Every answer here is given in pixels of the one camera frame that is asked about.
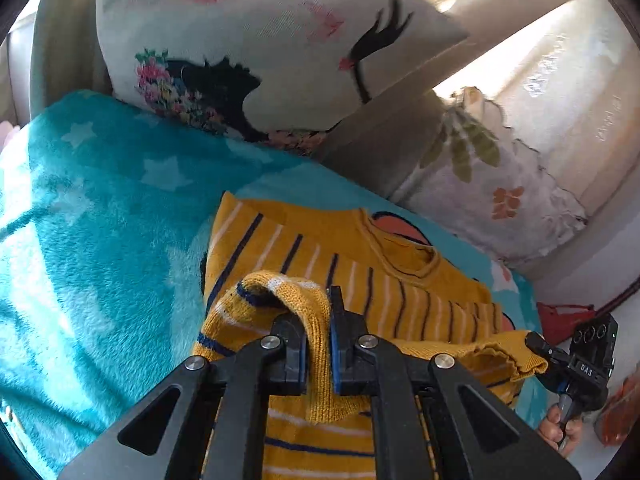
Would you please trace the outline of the person's right hand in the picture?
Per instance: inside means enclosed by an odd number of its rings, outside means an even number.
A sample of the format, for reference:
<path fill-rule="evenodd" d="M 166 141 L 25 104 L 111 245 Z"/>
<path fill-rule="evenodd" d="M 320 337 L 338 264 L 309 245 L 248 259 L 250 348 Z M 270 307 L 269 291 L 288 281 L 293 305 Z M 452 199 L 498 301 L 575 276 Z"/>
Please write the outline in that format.
<path fill-rule="evenodd" d="M 582 440 L 584 421 L 581 417 L 576 417 L 564 424 L 561 418 L 562 412 L 559 405 L 553 404 L 539 423 L 537 434 L 563 457 L 568 457 Z"/>

